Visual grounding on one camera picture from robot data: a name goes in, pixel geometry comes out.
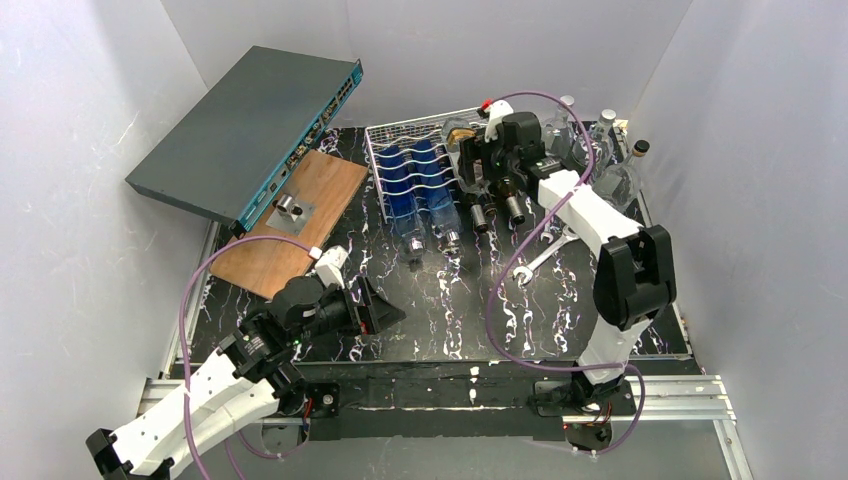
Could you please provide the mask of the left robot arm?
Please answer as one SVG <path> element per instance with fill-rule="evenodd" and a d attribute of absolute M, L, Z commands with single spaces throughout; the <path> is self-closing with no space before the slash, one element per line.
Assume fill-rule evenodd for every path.
<path fill-rule="evenodd" d="M 292 362 L 298 346 L 328 334 L 374 335 L 406 317 L 368 278 L 357 285 L 355 298 L 314 276 L 289 280 L 180 386 L 133 421 L 87 438 L 100 476 L 172 479 L 247 424 L 307 405 L 314 389 Z"/>

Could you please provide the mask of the clear bottle green label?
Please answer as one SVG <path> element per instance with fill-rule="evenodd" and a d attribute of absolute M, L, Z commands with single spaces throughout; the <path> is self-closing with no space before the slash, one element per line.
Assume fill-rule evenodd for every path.
<path fill-rule="evenodd" d="M 566 160 L 571 152 L 573 130 L 568 110 L 558 105 L 552 117 L 542 122 L 542 140 L 550 157 Z"/>

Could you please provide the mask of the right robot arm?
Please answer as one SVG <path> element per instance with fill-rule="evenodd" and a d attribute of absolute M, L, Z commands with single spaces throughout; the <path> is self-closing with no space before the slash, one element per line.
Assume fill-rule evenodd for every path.
<path fill-rule="evenodd" d="M 505 101 L 478 112 L 487 124 L 460 141 L 460 162 L 480 162 L 501 195 L 525 193 L 569 227 L 597 261 L 592 298 L 598 319 L 590 339 L 566 368 L 568 379 L 536 390 L 528 403 L 549 416 L 602 407 L 619 391 L 639 337 L 676 299 L 670 234 L 618 212 L 586 184 L 585 173 L 548 157 L 535 114 L 515 112 Z"/>

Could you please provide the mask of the amber labelled bottle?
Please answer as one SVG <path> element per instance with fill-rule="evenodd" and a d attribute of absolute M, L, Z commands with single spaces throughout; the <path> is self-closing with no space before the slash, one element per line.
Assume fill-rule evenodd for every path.
<path fill-rule="evenodd" d="M 454 176 L 459 179 L 459 187 L 468 201 L 474 200 L 485 218 L 494 215 L 494 203 L 489 192 L 489 181 L 484 176 L 480 158 L 467 157 L 462 153 L 461 144 L 476 137 L 477 127 L 460 117 L 449 117 L 441 130 L 442 143 L 448 153 Z"/>

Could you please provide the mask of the clear bottle blue label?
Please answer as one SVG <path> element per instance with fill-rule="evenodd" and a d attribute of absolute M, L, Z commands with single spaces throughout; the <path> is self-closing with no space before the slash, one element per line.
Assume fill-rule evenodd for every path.
<path fill-rule="evenodd" d="M 593 191 L 614 209 L 624 214 L 637 198 L 641 187 L 641 178 L 637 163 L 651 147 L 649 141 L 637 140 L 627 157 L 608 166 L 593 183 Z"/>

